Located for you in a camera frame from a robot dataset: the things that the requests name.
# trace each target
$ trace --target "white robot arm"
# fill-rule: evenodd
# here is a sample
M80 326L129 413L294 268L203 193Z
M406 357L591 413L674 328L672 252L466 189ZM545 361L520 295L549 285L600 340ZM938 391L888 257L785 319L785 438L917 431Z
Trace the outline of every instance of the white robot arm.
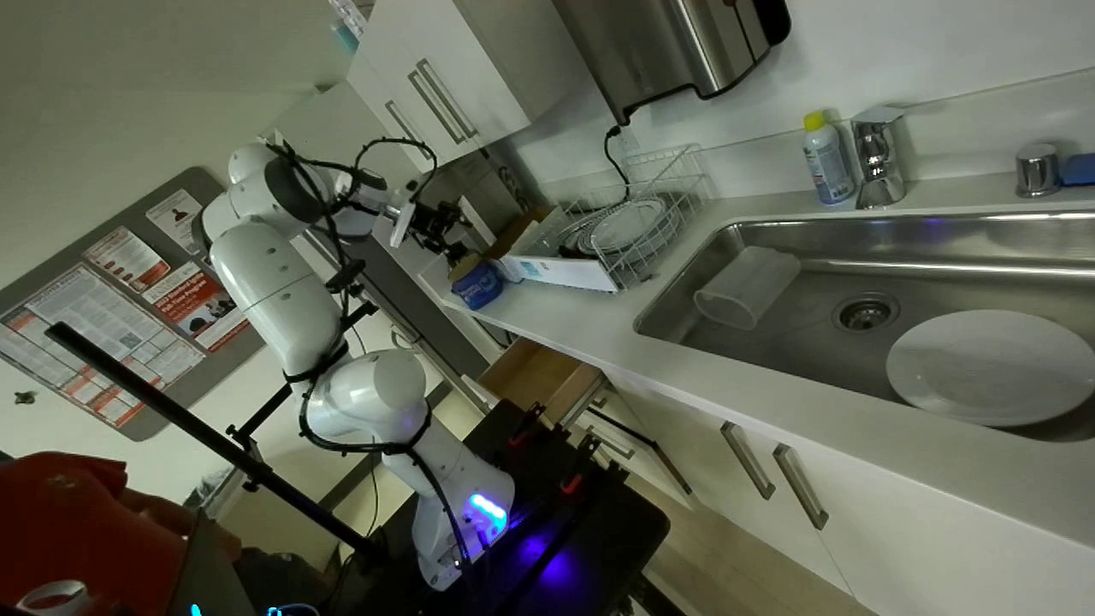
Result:
M306 397L300 426L316 445L403 445L381 449L382 466L421 497L411 531L419 563L432 588L447 588L506 531L512 480L432 420L411 352L347 352L339 304L290 236L355 193L352 174L246 146L230 179L230 193L203 213L211 270Z

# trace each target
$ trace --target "cabinet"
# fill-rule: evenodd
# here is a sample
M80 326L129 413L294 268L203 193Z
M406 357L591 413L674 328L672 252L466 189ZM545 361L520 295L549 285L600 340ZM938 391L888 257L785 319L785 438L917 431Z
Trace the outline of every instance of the cabinet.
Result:
M826 545L877 614L1060 614L1095 606L1093 546L902 476L803 449L833 512Z
M610 376L631 411L674 455L695 498L779 553L845 588L872 614L1093 614L1095 551L998 518L951 494L845 458L803 438L774 438Z
M551 0L381 0L347 83L444 165L531 125L578 68Z
M610 372L610 380L622 395L626 411L680 466L680 476L692 481L692 497L703 506L722 512L725 519L739 525L742 531L776 546L789 561L810 567L817 578L847 592L839 563L833 561L821 539L821 531L803 518L785 468L774 458L779 440L757 431L730 426L719 419L666 400L642 380L622 372ZM742 458L730 445L730 438L742 445L742 455L752 455L752 476L749 466L742 466Z
M655 438L655 431L636 419L633 403L616 391L601 391L594 400L600 403L590 403L570 420L574 445L591 434L606 461L616 461L631 476L640 476L655 489L692 506L692 481L685 480L677 458L664 452L661 438Z

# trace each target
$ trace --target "kitchen sink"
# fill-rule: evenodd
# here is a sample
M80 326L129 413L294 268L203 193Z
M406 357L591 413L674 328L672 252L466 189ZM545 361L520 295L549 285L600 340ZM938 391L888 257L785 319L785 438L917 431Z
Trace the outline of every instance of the kitchen sink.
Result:
M695 310L739 251L799 261L796 279L752 328ZM636 319L640 335L895 400L888 344L914 326L971 309L1040 315L1095 344L1095 213L747 218L716 228ZM1095 397L1022 438L1095 438Z

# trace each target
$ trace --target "metal stand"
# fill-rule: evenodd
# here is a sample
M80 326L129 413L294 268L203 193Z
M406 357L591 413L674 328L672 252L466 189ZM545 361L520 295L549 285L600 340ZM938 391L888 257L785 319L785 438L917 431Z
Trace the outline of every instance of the metal stand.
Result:
M381 539L368 539L364 533L355 533L352 527L347 527L335 512L328 512L324 506L319 506L316 498L309 498L300 489L294 489L290 481L283 481L266 461L254 458L246 449L234 445L230 438L222 438L214 426L208 426L203 419L194 419L188 407L173 403L166 395L160 395L158 387L142 383L135 369L127 369L124 361L115 361L114 357L105 357L100 344L93 344L89 340L82 340L74 328L69 328L64 320L50 326L46 332L48 340L56 340L59 344L64 344L73 357L87 358L89 367L96 367L103 376L109 376L115 387L129 391L138 400L142 400L150 411L158 411L160 419L166 419L170 425L179 425L184 434L198 438L204 449L211 449L214 455L222 455L227 461L234 461L236 468L243 468L258 487L277 494L283 503L290 503L294 509L300 509L309 519L316 519L319 527L324 527L328 533L335 533L339 539L352 545L355 551L381 551ZM269 403L261 407L258 419L249 419L243 426L261 426L269 419Z

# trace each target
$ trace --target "cabinet handle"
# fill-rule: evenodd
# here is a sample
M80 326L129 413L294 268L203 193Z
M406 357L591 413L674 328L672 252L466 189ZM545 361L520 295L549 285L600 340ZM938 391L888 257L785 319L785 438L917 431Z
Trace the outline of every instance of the cabinet handle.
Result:
M440 76L428 57L419 61L419 73L432 83L432 90L440 95L440 104L452 111L454 122L461 125L466 138L477 138L477 122L460 111L454 95L447 95Z
M636 455L633 449L618 449L616 440L594 434L591 426L590 426L590 434L591 434L601 449L616 452L622 461Z
M585 407L585 411L590 411L591 419L611 425L616 431L642 440L642 445L658 455L658 461L661 461L661 466L680 481L680 489L692 497L692 481L680 476L680 468L672 461L672 455L661 449L661 440L646 438L642 431L636 431L636 426L631 426L631 425L622 425L622 420L616 420L616 419L610 419L610 413L601 413L601 411L594 411L594 407Z
M742 461L742 468L747 468L749 481L757 487L757 494L760 494L764 498L771 498L771 497L776 494L776 481L765 480L765 471L764 471L764 466L757 461L757 455L752 455L742 426L734 426L734 425L725 420L719 431L722 431L722 440L730 445L730 452Z
M398 113L398 104L395 104L395 98L382 104L382 111L388 111L388 117L406 132L406 140L419 140L419 138L411 132L411 125L403 122L403 117Z
M809 476L799 471L795 449L776 445L776 466L789 481L789 494L796 497L799 509L810 518L810 525L821 531L827 525L827 509L821 506L817 494L810 489Z
M432 106L432 113L439 117L439 122L447 131L447 138L454 142L477 138L477 125L466 120L466 113L452 104L447 90L440 85L433 66L428 57L419 61L419 68L406 76L411 85L419 90L419 95Z

